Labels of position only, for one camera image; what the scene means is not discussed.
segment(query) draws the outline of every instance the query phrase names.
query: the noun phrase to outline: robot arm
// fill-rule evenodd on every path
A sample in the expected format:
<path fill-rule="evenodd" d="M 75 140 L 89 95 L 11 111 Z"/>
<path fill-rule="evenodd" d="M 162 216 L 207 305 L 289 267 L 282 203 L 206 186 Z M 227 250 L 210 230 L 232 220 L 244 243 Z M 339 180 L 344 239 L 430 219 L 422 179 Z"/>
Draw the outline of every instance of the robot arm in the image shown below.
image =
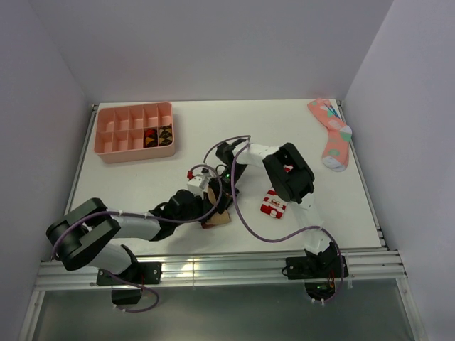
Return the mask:
<path fill-rule="evenodd" d="M 245 140 L 237 140 L 231 145 L 222 144 L 218 147 L 217 156 L 227 165 L 222 178 L 225 178 L 225 173 L 230 172 L 234 156 L 246 144 Z M 249 144 L 237 157 L 237 164 L 236 168 L 240 170 L 239 172 L 236 170 L 236 180 L 246 166 L 264 168 L 267 171 L 278 196 L 290 202 L 299 227 L 323 226 L 323 220 L 314 204 L 314 174 L 293 144 L 285 144 L 282 147 Z M 291 171 L 286 172 L 285 166 L 292 166 Z M 331 240 L 320 230 L 307 231 L 304 236 L 304 248 L 312 254 L 319 254 L 330 247 Z"/>
<path fill-rule="evenodd" d="M 182 222 L 194 221 L 207 215 L 201 220 L 202 223 L 206 222 L 210 219 L 208 213 L 213 207 L 208 199 L 208 187 L 216 197 L 220 197 L 216 210 L 223 213 L 233 202 L 230 174 L 232 162 L 245 144 L 248 144 L 246 140 L 238 139 L 231 144 L 222 143 L 217 147 L 216 156 L 226 165 L 220 175 L 221 186 L 219 179 L 212 177 L 207 169 L 197 176 L 189 172 L 188 190 L 179 190 L 168 202 L 143 215 L 127 213 L 122 215 L 116 211 L 108 211 L 98 198 L 83 203 L 52 224 L 46 232 L 51 244 L 58 244 L 56 248 L 58 259 L 68 271 L 90 265 L 117 275 L 123 281 L 156 284 L 154 281 L 159 282 L 159 270 L 154 269 L 150 273 L 147 263 L 139 263 L 126 246 L 114 245 L 109 241 L 120 237 L 159 241 L 171 236 Z M 237 157 L 235 182 L 247 166 L 266 170 L 278 196 L 290 202 L 300 227 L 322 225 L 323 222 L 314 204 L 314 174 L 293 144 L 287 143 L 281 147 L 248 144 L 248 148 Z M 292 169 L 287 173 L 285 166 L 292 166 Z M 147 215 L 164 218 L 167 221 L 145 219 Z M 80 224 L 77 228 L 69 229 L 70 226 L 76 227 L 75 224 L 81 221 L 85 225 Z M 317 229 L 305 231 L 304 236 L 302 246 L 309 259 L 308 264 L 304 266 L 305 271 L 309 273 L 313 269 L 314 274 L 310 276 L 319 275 L 321 269 L 326 272 L 338 257 L 331 240 Z M 114 294 L 113 291 L 112 301 L 116 303 L 119 300 Z M 134 300 L 140 298 L 140 295 L 139 291 Z"/>

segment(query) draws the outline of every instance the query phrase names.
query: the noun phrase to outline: gray floor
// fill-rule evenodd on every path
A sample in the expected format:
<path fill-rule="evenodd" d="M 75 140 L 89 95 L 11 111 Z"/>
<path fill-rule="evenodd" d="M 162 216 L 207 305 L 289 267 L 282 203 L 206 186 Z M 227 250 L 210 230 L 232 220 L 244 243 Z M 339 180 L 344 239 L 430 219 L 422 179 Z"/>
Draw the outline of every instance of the gray floor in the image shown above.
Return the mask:
<path fill-rule="evenodd" d="M 140 314 L 113 310 L 109 291 L 50 292 L 34 340 L 412 339 L 395 281 L 353 285 L 325 307 L 310 304 L 300 283 L 167 288 Z"/>

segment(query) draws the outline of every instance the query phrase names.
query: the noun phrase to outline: white backdrop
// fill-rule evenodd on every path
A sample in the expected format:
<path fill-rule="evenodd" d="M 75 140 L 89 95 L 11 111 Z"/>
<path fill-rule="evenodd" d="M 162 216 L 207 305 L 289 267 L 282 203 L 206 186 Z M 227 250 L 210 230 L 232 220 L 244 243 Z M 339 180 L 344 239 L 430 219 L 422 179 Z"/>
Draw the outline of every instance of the white backdrop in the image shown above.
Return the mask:
<path fill-rule="evenodd" d="M 16 340 L 89 107 L 26 0 L 0 1 L 0 46 L 0 330 Z"/>
<path fill-rule="evenodd" d="M 30 0 L 94 102 L 343 99 L 392 0 Z"/>
<path fill-rule="evenodd" d="M 346 97 L 385 238 L 438 341 L 455 333 L 454 17 L 453 0 L 395 1 Z"/>

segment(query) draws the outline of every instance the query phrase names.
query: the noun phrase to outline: sock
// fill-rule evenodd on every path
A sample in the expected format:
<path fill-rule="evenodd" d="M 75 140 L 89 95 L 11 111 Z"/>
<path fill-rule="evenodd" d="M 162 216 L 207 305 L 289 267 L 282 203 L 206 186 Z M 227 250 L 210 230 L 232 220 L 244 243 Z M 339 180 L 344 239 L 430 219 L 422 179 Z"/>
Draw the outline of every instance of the sock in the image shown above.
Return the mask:
<path fill-rule="evenodd" d="M 328 129 L 328 141 L 322 153 L 322 163 L 336 172 L 349 164 L 349 142 L 352 130 L 328 108 L 330 102 L 317 99 L 308 104 L 311 113 Z"/>

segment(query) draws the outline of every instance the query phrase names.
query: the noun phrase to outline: red object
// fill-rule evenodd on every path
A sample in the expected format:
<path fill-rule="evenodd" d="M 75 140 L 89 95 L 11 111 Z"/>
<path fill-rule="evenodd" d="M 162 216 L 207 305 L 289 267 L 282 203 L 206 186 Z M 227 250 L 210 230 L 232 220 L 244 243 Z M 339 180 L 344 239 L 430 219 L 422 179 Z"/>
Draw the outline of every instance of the red object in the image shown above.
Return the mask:
<path fill-rule="evenodd" d="M 286 172 L 292 169 L 292 166 L 285 166 Z M 280 219 L 286 209 L 287 202 L 283 201 L 273 188 L 270 188 L 264 197 L 261 205 L 261 212 L 272 218 Z"/>

